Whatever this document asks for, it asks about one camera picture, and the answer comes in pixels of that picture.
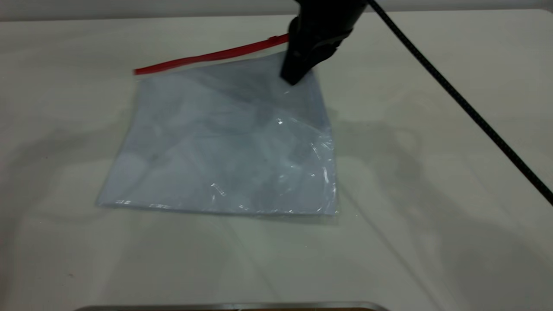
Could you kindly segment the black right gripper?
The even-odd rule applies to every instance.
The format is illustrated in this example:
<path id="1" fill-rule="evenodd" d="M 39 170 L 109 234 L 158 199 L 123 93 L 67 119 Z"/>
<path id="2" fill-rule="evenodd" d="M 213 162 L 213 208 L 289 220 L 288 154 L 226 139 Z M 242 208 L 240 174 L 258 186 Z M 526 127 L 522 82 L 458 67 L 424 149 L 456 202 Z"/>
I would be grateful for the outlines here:
<path id="1" fill-rule="evenodd" d="M 289 42 L 280 77 L 299 83 L 338 50 L 368 6 L 366 0 L 297 0 L 298 15 L 288 28 Z"/>

